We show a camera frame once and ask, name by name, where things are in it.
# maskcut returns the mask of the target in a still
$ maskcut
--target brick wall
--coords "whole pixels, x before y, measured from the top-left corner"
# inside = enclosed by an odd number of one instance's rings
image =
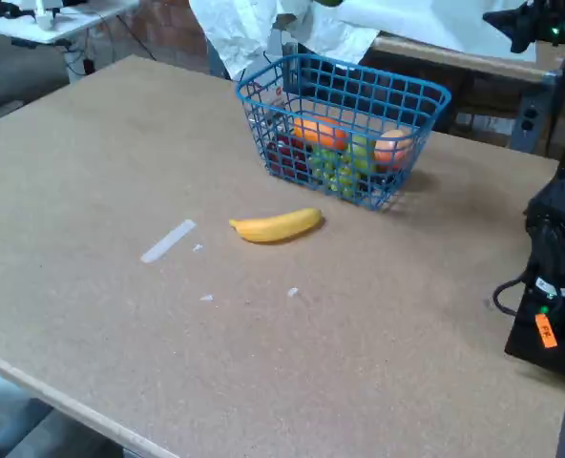
[[[147,47],[167,48],[206,58],[206,40],[188,0],[142,0],[124,21]],[[128,39],[118,21],[111,23],[115,39]]]

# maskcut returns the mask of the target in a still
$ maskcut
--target black cable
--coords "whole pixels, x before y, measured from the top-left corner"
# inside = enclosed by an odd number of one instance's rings
[[[77,72],[75,69],[73,69],[73,67],[71,67],[69,64],[66,64],[66,68],[69,69],[71,72],[73,72],[74,74],[76,74],[77,76],[87,76],[86,73],[79,73]]]
[[[88,49],[89,38],[90,38],[90,33],[88,31],[85,31],[85,42],[83,43],[83,49],[78,50],[79,56],[73,62],[67,62],[67,65],[72,65],[72,64],[77,63],[79,61],[79,59],[82,58],[85,55],[85,52]],[[77,50],[71,50],[70,46],[66,46],[65,48],[66,48],[65,53],[67,53],[67,52],[77,52]]]
[[[511,310],[510,308],[501,304],[501,302],[499,302],[499,295],[506,289],[509,289],[512,286],[516,286],[517,284],[523,282],[524,275],[525,272],[522,272],[522,274],[520,274],[520,276],[517,279],[506,281],[505,283],[500,284],[495,288],[494,292],[492,293],[492,302],[494,302],[494,306],[498,308],[501,312],[505,313],[506,315],[510,315],[511,317],[515,317],[516,315],[515,310]]]
[[[98,11],[96,10],[87,10],[85,12],[90,12],[95,14],[96,16],[98,16],[100,18],[100,22],[102,24],[104,24],[104,27],[107,28],[107,34],[109,35],[109,43],[111,44],[111,63],[113,64],[116,60],[116,49],[115,49],[115,41],[113,40],[113,33],[111,32],[111,28],[109,27],[109,23],[107,22],[107,20],[102,16],[102,14],[100,14]],[[59,14],[64,14],[64,15],[73,15],[73,14],[85,14],[85,12],[64,12],[61,11]],[[85,49],[83,50],[83,55],[85,55],[85,52],[87,51],[87,36],[86,36],[86,46]]]
[[[140,41],[140,40],[138,39],[138,37],[134,34],[134,32],[132,31],[132,29],[130,29],[130,26],[128,26],[128,24],[126,24],[126,22],[125,22],[123,19],[121,19],[121,16],[120,16],[120,15],[117,15],[117,19],[119,19],[119,22],[120,22],[121,24],[123,24],[123,27],[126,28],[126,30],[128,31],[128,33],[135,39],[135,41],[140,45],[140,47],[141,47],[143,50],[145,50],[145,52],[147,52],[147,53],[149,54],[149,56],[150,56],[153,60],[155,60],[155,61],[157,62],[157,59],[153,56],[153,53],[152,53],[151,51],[149,51],[149,48],[147,48],[147,47],[145,46],[145,44],[144,44],[142,41]]]
[[[115,43],[113,41],[113,34],[111,33],[111,28],[109,27],[109,23],[106,21],[104,17],[100,15],[98,11],[92,10],[92,12],[96,13],[98,17],[102,19],[102,24],[104,24],[104,27],[107,28],[107,33],[109,34],[109,43],[111,43],[111,63],[113,64],[116,60],[117,55],[115,51]]]

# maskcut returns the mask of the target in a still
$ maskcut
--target orange tag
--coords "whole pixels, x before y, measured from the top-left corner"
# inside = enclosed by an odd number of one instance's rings
[[[543,346],[546,348],[554,348],[555,346],[558,346],[558,342],[556,341],[548,316],[545,313],[539,313],[534,316],[534,320],[537,323],[537,329],[541,335]]]

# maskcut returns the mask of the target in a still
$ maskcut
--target white tape piece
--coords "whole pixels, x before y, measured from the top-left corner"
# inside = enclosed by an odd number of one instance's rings
[[[196,227],[196,224],[190,219],[186,219],[184,222],[179,224],[176,228],[170,231],[166,237],[160,240],[158,243],[153,245],[153,247],[147,251],[144,255],[140,257],[140,260],[146,262],[147,264],[158,260],[164,253],[166,253],[175,243],[185,237],[189,232]]]
[[[548,282],[543,280],[541,277],[537,277],[537,281],[534,285],[550,296],[558,296],[558,294],[556,293],[556,288],[552,284],[549,284]],[[560,294],[563,298],[565,298],[565,288],[560,288]]]

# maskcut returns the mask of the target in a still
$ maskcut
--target brown tabletop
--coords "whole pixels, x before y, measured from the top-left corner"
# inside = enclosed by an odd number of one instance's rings
[[[554,456],[565,383],[489,306],[554,170],[434,134],[372,213],[270,177],[229,82],[127,59],[0,120],[0,374],[145,457]]]
[[[456,52],[384,34],[376,37],[372,49],[531,83],[552,81],[553,76],[561,74],[565,66],[565,46],[554,47],[543,42],[537,43],[537,61],[533,63]]]

